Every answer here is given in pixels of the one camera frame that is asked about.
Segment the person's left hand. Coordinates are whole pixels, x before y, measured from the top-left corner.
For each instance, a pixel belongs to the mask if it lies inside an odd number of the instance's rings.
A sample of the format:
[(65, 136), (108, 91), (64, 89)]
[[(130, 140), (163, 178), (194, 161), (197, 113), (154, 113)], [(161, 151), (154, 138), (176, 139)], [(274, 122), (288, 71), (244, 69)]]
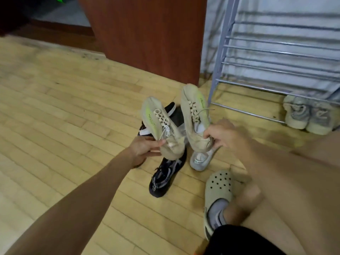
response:
[(130, 154), (130, 162), (131, 166), (130, 169), (137, 168), (142, 165), (147, 158), (161, 156), (160, 149), (159, 150), (146, 150), (143, 146), (143, 140), (145, 139), (154, 139), (154, 137), (148, 136), (137, 136), (130, 146), (128, 147), (128, 151)]

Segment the person's right hand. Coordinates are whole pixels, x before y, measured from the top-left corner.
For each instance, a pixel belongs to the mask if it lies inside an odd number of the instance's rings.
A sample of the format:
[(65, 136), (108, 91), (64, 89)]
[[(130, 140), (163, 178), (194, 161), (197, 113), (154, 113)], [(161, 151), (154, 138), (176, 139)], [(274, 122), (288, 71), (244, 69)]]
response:
[(204, 139), (211, 137), (224, 141), (224, 147), (232, 151), (237, 157), (247, 149), (251, 138), (237, 129), (229, 120), (223, 118), (215, 124), (211, 124), (204, 132)]

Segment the beige sneaker with green stripe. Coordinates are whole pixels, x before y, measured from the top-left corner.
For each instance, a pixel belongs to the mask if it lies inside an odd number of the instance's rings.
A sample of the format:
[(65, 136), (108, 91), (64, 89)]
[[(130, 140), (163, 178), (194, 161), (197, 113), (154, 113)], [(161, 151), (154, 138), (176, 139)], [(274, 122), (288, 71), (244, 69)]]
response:
[(155, 97), (148, 97), (141, 107), (143, 124), (156, 140), (164, 140), (160, 152), (168, 160), (177, 160), (185, 151), (185, 136), (170, 119), (162, 103)]
[(186, 84), (181, 92), (181, 110), (187, 139), (195, 152), (206, 153), (214, 145), (203, 132), (210, 126), (209, 107), (205, 96), (196, 85)]

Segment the person's right forearm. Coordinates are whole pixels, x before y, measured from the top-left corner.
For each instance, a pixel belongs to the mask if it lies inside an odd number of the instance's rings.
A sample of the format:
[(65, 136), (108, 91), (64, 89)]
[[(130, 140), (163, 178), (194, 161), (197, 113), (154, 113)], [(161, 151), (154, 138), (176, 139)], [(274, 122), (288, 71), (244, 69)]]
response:
[(249, 137), (233, 150), (307, 254), (340, 255), (340, 168)]

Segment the person's left forearm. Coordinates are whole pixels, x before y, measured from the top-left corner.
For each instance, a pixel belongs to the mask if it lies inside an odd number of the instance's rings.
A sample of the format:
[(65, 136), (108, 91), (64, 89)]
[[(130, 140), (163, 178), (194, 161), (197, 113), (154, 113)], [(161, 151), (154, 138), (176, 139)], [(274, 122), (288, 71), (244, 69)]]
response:
[(81, 255), (138, 162), (127, 148), (40, 216), (5, 255)]

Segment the white grey sneaker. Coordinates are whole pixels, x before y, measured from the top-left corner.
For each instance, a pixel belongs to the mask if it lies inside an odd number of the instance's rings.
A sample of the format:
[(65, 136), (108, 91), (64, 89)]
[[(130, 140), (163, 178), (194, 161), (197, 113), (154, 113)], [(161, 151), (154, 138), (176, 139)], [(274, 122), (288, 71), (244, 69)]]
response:
[(194, 151), (190, 158), (190, 167), (195, 171), (204, 171), (210, 164), (213, 156), (219, 148), (212, 148), (206, 153), (199, 153)]

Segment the black sneaker with white print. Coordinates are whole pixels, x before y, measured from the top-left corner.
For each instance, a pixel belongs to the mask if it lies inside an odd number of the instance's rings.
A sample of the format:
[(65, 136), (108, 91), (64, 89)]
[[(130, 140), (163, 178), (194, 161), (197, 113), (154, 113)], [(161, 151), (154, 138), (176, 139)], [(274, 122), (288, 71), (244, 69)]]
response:
[[(176, 106), (174, 102), (171, 102), (169, 105), (165, 107), (165, 110), (169, 116), (169, 118), (173, 121), (173, 123), (176, 125), (176, 127), (179, 129), (179, 131), (186, 135), (185, 133), (185, 125), (184, 125), (184, 117), (182, 114), (182, 110), (180, 106)], [(153, 135), (151, 132), (147, 129), (147, 127), (144, 125), (143, 121), (141, 121), (141, 127), (138, 131), (138, 136), (148, 136), (152, 137)]]
[(176, 160), (163, 158), (149, 184), (149, 193), (156, 198), (163, 197), (170, 188), (174, 177), (184, 166), (187, 159), (187, 148), (183, 155)]

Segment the beige perforated clog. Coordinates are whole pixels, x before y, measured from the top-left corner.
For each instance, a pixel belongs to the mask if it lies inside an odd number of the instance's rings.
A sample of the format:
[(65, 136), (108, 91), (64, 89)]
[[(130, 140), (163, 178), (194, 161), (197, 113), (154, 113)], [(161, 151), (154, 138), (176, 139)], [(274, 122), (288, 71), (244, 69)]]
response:
[(233, 199), (233, 178), (231, 171), (220, 170), (213, 173), (206, 182), (203, 222), (204, 233), (207, 240), (209, 240), (214, 233), (208, 223), (208, 209), (212, 203), (219, 198), (227, 199), (230, 204)]

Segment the grey sock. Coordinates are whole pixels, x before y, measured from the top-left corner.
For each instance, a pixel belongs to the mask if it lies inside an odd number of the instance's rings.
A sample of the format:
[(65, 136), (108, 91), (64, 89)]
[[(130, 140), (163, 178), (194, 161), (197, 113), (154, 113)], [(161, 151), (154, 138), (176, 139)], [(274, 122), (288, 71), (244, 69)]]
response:
[(219, 198), (212, 203), (207, 212), (207, 218), (209, 226), (212, 230), (216, 230), (218, 227), (227, 225), (227, 221), (224, 218), (224, 210), (229, 205), (229, 201), (224, 198)]

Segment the person's leg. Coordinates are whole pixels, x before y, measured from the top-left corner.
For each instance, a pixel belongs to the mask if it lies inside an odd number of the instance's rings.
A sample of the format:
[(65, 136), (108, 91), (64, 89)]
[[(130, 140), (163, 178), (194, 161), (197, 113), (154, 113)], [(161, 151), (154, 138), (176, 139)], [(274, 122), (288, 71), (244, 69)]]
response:
[(226, 223), (249, 228), (287, 255), (307, 255), (299, 240), (264, 198), (259, 187), (249, 182), (223, 211)]

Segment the grey knit sneaker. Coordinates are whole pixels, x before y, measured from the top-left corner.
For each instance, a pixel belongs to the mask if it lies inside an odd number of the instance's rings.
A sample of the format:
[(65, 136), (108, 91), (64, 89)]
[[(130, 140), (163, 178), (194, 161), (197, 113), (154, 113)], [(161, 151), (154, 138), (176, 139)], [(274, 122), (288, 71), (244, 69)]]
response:
[(286, 111), (287, 126), (299, 130), (307, 127), (310, 118), (310, 105), (307, 98), (287, 95), (283, 100), (283, 108)]
[(317, 135), (327, 135), (333, 130), (334, 125), (334, 107), (327, 102), (312, 101), (306, 130)]

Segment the grey metal shoe rack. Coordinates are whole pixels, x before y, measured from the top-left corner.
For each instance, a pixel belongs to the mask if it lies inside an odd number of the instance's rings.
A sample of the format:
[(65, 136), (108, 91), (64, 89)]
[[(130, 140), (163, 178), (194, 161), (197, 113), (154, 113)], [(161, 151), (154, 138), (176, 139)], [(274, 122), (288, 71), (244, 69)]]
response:
[(340, 108), (340, 0), (227, 0), (208, 104), (222, 85)]

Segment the black shorts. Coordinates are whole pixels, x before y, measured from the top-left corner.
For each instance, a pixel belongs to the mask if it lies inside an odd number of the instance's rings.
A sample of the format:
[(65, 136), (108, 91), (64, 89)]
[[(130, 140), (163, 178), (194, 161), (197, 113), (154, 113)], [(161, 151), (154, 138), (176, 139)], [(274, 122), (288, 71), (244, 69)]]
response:
[(218, 227), (203, 255), (286, 255), (257, 232), (235, 225)]

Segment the person's knee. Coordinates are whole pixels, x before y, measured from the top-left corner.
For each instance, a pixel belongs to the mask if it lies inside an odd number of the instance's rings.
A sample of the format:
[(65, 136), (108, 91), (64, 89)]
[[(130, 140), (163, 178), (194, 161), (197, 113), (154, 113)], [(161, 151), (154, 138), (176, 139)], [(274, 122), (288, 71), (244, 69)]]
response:
[(312, 140), (291, 153), (340, 170), (340, 131)]

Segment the brown wooden cabinet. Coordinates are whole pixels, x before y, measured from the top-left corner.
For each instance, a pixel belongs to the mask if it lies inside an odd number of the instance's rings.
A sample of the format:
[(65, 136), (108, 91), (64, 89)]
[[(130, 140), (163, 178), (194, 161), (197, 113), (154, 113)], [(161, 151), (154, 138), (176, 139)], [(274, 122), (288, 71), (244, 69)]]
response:
[(198, 85), (207, 0), (78, 0), (110, 60)]

